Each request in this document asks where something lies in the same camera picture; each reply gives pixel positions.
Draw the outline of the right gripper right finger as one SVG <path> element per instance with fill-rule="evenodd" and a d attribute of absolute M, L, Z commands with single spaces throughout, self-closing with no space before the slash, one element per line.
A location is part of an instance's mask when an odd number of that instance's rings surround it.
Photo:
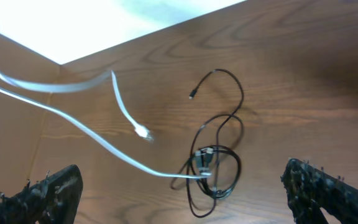
<path fill-rule="evenodd" d="M 327 223 L 322 209 L 341 223 L 358 223 L 358 189 L 308 161 L 290 158 L 281 176 L 295 223 Z"/>

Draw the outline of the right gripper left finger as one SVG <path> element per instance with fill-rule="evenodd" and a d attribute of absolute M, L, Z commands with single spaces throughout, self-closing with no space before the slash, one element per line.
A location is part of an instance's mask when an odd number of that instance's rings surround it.
<path fill-rule="evenodd" d="M 72 164 L 13 195 L 0 192 L 0 223 L 73 224 L 83 191 L 78 166 Z"/>

